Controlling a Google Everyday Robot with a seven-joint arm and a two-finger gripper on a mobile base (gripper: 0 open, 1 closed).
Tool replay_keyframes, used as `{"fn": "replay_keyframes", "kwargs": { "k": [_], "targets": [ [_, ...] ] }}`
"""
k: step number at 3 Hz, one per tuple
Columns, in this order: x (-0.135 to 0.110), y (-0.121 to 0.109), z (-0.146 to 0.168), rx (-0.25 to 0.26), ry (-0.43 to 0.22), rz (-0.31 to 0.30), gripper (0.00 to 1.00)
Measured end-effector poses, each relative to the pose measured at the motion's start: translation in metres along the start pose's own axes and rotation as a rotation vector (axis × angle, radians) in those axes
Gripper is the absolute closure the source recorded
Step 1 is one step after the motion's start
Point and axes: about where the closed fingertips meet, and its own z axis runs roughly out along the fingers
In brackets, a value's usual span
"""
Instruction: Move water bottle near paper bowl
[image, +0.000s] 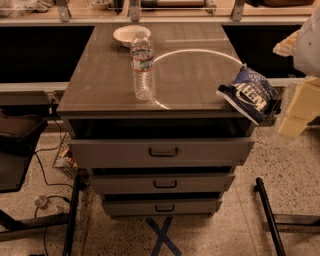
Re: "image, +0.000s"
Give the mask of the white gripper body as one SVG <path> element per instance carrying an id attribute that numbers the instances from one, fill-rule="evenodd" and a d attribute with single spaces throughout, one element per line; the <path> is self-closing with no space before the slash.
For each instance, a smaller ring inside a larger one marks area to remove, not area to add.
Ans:
<path id="1" fill-rule="evenodd" d="M 320 76 L 320 7 L 298 31 L 294 68 L 309 76 Z"/>

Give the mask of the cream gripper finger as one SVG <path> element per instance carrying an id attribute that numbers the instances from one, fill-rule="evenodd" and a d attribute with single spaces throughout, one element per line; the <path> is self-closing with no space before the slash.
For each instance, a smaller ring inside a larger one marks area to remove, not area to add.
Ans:
<path id="1" fill-rule="evenodd" d="M 284 138 L 298 137 L 319 115 L 320 77 L 307 77 L 296 87 L 277 133 Z"/>
<path id="2" fill-rule="evenodd" d="M 273 48 L 273 52 L 282 57 L 294 56 L 298 34 L 299 31 L 295 31 L 287 38 L 277 43 Z"/>

